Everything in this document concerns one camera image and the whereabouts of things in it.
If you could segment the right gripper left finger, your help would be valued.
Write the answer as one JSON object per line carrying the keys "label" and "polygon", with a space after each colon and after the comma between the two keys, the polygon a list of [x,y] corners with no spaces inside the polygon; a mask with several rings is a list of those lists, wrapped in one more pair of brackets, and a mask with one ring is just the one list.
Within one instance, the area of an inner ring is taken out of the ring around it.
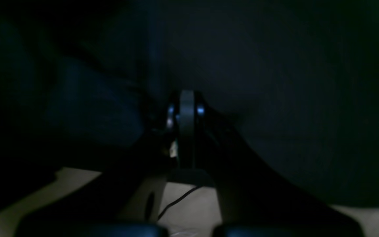
{"label": "right gripper left finger", "polygon": [[118,164],[60,201],[27,215],[16,237],[166,237],[156,225],[167,182],[188,168],[188,91]]}

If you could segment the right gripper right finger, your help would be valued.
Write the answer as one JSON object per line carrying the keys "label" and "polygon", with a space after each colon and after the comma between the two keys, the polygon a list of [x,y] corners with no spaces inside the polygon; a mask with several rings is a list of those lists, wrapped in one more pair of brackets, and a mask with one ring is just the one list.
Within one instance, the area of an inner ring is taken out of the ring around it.
{"label": "right gripper right finger", "polygon": [[188,167],[215,183],[215,237],[363,237],[357,221],[274,171],[200,92],[188,91]]}

